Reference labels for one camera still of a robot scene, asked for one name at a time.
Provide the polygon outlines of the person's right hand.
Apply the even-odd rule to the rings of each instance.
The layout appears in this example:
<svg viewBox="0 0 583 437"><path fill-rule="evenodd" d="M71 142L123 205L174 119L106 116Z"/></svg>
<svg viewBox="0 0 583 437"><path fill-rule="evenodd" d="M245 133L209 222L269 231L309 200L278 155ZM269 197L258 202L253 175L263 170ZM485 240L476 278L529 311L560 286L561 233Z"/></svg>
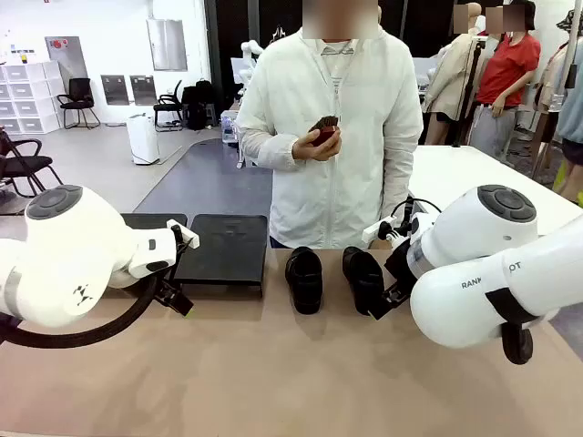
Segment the person's right hand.
<svg viewBox="0 0 583 437"><path fill-rule="evenodd" d="M316 160L327 161L337 155L341 150L342 140L341 131L337 130L332 133L326 141L319 146L313 142L319 138L321 132L315 129L309 132L305 137L298 139L292 146L291 155L294 160Z"/></svg>

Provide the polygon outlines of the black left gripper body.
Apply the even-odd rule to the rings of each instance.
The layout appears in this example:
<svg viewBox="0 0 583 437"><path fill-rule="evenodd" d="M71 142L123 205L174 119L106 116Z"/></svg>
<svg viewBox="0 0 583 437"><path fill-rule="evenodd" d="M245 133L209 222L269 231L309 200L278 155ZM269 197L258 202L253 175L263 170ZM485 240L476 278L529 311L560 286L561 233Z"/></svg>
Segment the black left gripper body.
<svg viewBox="0 0 583 437"><path fill-rule="evenodd" d="M171 268L169 273L169 282L171 284L180 284L188 277L189 254L190 247L183 246L179 249L176 264Z"/></svg>

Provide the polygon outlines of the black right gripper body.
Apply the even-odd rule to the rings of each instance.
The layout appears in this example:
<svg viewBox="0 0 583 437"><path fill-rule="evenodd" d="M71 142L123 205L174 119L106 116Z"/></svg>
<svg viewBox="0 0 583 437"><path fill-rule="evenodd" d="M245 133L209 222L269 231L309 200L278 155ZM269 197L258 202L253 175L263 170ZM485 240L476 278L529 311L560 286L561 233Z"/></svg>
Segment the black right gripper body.
<svg viewBox="0 0 583 437"><path fill-rule="evenodd" d="M410 241L405 240L396 249L393 249L385 262L386 270L394 278L394 284L389 290L400 294L410 294L413 289L413 273L407 262L409 249Z"/></svg>

